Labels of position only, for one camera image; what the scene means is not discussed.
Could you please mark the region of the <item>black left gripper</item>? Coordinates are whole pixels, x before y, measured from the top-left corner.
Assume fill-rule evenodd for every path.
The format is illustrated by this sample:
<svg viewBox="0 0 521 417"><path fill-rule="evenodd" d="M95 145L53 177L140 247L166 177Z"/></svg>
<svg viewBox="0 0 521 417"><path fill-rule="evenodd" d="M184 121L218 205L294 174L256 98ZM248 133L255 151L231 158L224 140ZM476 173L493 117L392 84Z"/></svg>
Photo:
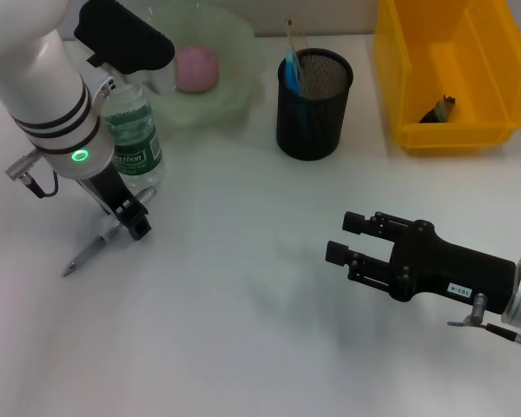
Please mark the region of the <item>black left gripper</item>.
<svg viewBox="0 0 521 417"><path fill-rule="evenodd" d="M114 163L109 163L99 174L78 183L128 230L135 241L140 241L151 226L144 206L148 193L131 194Z"/></svg>

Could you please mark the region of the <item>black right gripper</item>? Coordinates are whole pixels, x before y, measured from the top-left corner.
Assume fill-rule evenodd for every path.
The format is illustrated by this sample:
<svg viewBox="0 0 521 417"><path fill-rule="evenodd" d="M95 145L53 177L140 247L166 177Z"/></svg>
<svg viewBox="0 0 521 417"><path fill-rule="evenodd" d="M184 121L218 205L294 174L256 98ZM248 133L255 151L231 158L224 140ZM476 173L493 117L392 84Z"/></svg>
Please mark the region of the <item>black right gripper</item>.
<svg viewBox="0 0 521 417"><path fill-rule="evenodd" d="M477 294L486 309L502 314L514 288L516 264L503 258L446 242L426 221L408 221L376 212L369 218L347 211L342 229L393 242L389 261L381 261L329 241L326 261L347 267L347 279L408 302L431 293L471 305Z"/></svg>

